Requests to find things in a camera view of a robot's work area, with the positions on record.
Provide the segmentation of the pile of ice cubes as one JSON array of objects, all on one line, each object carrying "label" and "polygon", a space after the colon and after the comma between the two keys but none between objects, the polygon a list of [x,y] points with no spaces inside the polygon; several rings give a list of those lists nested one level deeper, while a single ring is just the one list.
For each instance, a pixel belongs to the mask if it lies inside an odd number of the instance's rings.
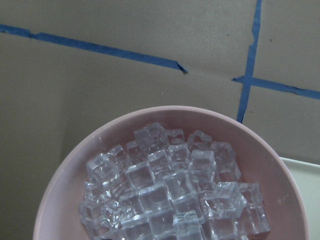
[{"label": "pile of ice cubes", "polygon": [[258,183],[228,142],[157,122],[86,165],[80,223],[92,240],[250,240],[270,232]]}]

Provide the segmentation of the pink bowl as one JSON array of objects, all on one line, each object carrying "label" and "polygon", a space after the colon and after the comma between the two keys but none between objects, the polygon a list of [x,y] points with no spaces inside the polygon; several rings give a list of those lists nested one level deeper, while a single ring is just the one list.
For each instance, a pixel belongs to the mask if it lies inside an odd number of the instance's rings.
[{"label": "pink bowl", "polygon": [[78,204],[83,199],[86,162],[103,150],[133,140],[133,132],[158,122],[186,134],[201,130],[229,142],[237,154],[243,178],[260,184],[271,226],[261,240],[307,240],[310,237],[304,203],[284,162],[256,133],[217,112],[191,106],[157,106],[120,116],[81,141],[64,159],[49,182],[34,226],[35,240],[86,240]]}]

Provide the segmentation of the beige tray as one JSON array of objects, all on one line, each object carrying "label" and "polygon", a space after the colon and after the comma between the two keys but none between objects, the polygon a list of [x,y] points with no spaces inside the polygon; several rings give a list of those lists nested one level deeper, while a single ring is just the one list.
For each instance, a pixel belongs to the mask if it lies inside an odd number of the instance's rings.
[{"label": "beige tray", "polygon": [[301,193],[311,240],[320,239],[320,166],[282,158]]}]

